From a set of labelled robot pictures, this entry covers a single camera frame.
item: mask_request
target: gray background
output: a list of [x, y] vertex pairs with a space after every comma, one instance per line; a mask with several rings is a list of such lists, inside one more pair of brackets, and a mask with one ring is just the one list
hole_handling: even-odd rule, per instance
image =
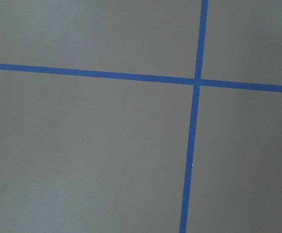
[[[0, 63], [193, 77], [199, 14], [0, 0]], [[204, 79], [282, 85], [282, 1], [210, 1], [205, 45]], [[192, 89], [0, 71], [0, 233], [178, 232]], [[201, 88], [195, 232], [282, 232], [282, 93]]]

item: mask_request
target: horizontal blue line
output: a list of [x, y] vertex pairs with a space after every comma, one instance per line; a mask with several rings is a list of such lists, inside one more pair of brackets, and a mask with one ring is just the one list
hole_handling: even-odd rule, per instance
[[35, 67], [35, 66], [0, 64], [0, 70], [194, 85], [193, 78], [180, 78], [180, 77], [178, 78], [178, 77], [145, 75], [145, 74], [128, 74], [128, 73], [93, 71], [93, 70], [83, 70], [83, 69], [67, 69], [67, 68]]
[[201, 80], [201, 86], [225, 87], [225, 88], [255, 90], [255, 91], [282, 92], [282, 86], [280, 85], [241, 83], [241, 82], [230, 82], [230, 81], [220, 81], [220, 80], [203, 79]]
[[[0, 70], [85, 76], [85, 77], [120, 79], [120, 80], [135, 80], [135, 81], [146, 81], [146, 82], [156, 82], [156, 83], [173, 83], [173, 84], [185, 84], [185, 85], [195, 84], [195, 79], [192, 78], [115, 73], [115, 72], [93, 71], [93, 70], [82, 70], [82, 69], [66, 69], [66, 68], [54, 68], [54, 67], [35, 67], [35, 66], [0, 64]], [[269, 84], [258, 84], [258, 83], [242, 83], [242, 82], [202, 79], [200, 85], [234, 88], [234, 89], [245, 89], [245, 90], [256, 90], [256, 91], [282, 92], [281, 85], [269, 85]]]

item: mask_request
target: blue line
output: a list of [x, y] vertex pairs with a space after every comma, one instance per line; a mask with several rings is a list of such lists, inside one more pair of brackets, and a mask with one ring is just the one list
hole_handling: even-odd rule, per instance
[[191, 78], [177, 78], [177, 77], [145, 75], [145, 74], [127, 74], [127, 73], [115, 73], [115, 72], [93, 71], [93, 70], [82, 70], [82, 69], [66, 69], [66, 68], [53, 68], [53, 67], [34, 67], [34, 66], [23, 66], [23, 65], [0, 64], [0, 70], [74, 75], [74, 76], [120, 79], [120, 80], [135, 80], [135, 81], [147, 81], [147, 82], [157, 82], [157, 83], [173, 83], [173, 84], [186, 84], [186, 85], [194, 84], [194, 79]]
[[282, 86], [269, 85], [269, 84], [258, 84], [258, 83], [240, 83], [240, 82], [203, 79], [201, 80], [201, 85], [202, 86], [244, 89], [244, 90], [282, 92]]
[[195, 66], [195, 85], [194, 85], [193, 97], [192, 97], [189, 140], [188, 140], [188, 150], [187, 150], [186, 164], [185, 164], [179, 233], [186, 233], [186, 226], [188, 219], [196, 124], [197, 124], [197, 112], [198, 112], [198, 103], [199, 103], [199, 91], [201, 84], [201, 72], [203, 67], [203, 56], [204, 56], [205, 35], [206, 35], [207, 10], [208, 10], [208, 0], [202, 0], [201, 10], [200, 10], [198, 45], [197, 45], [197, 54], [196, 54], [196, 66]]

